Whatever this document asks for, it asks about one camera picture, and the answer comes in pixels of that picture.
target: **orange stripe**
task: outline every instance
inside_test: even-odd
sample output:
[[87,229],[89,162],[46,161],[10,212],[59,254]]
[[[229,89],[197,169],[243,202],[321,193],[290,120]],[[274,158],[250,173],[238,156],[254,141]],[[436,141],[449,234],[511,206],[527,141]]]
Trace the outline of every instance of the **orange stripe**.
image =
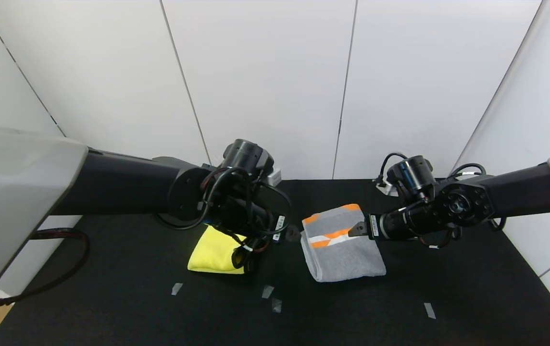
[[316,241],[315,243],[312,243],[312,247],[324,247],[328,246],[328,243],[330,243],[330,240]]
[[347,210],[361,210],[361,207],[358,204],[346,204],[345,206],[341,207],[346,208]]
[[308,223],[312,223],[312,222],[316,221],[319,216],[320,216],[320,213],[313,214],[312,216],[308,217],[307,219],[304,219],[303,222],[305,223],[305,225],[308,224]]
[[337,238],[338,236],[342,236],[342,235],[346,235],[348,234],[348,231],[350,229],[349,228],[344,228],[343,230],[338,230],[336,232],[332,232],[331,234],[327,234],[327,235],[324,235],[326,238],[329,238],[329,239],[335,239]]

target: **gray tape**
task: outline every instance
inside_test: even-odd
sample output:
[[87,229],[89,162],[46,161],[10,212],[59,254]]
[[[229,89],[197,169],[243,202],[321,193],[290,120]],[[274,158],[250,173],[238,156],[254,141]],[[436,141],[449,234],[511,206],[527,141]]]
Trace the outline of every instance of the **gray tape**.
[[181,287],[183,287],[182,283],[176,283],[174,286],[172,286],[172,295],[176,296],[176,294],[179,293]]
[[273,298],[273,312],[274,313],[281,313],[281,300],[277,298]]
[[264,289],[262,290],[262,298],[268,299],[271,296],[271,293],[273,293],[273,290],[275,287],[272,285],[264,285]]
[[427,316],[429,316],[429,318],[433,318],[435,320],[436,319],[435,318],[435,311],[433,311],[433,307],[431,306],[431,303],[425,303],[425,309],[427,310]]

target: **black tabletop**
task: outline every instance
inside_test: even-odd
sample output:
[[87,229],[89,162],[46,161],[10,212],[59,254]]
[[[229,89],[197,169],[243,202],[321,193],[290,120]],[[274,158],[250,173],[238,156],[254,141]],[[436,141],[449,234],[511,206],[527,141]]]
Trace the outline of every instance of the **black tabletop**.
[[[279,187],[298,226],[343,204],[365,213],[396,205],[369,180]],[[508,238],[485,226],[443,249],[381,243],[386,276],[339,283],[315,282],[299,243],[270,247],[252,275],[196,273],[187,261],[201,230],[174,232],[148,215],[84,217],[77,228],[92,240],[88,263],[16,304],[0,346],[550,345],[550,294]],[[62,273],[80,252],[64,241],[31,285]],[[183,287],[172,296],[176,283]],[[266,284],[281,313],[261,298]]]

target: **yellow towel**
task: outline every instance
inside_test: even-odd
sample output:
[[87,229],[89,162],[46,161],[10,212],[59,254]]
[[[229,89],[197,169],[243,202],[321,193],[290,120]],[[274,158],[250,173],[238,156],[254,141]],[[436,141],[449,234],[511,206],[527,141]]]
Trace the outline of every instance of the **yellow towel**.
[[[246,237],[239,235],[240,240]],[[243,274],[245,269],[235,269],[232,256],[238,243],[209,226],[200,237],[198,244],[189,257],[187,269],[194,272],[222,273],[222,274]]]

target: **folded gray towel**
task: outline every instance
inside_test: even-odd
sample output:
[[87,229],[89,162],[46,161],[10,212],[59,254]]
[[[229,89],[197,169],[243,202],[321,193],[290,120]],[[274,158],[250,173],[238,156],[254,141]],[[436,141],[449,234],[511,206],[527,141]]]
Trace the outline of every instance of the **folded gray towel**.
[[303,220],[301,246],[316,281],[343,281],[387,273],[373,240],[348,236],[348,230],[364,219],[358,204],[348,204]]

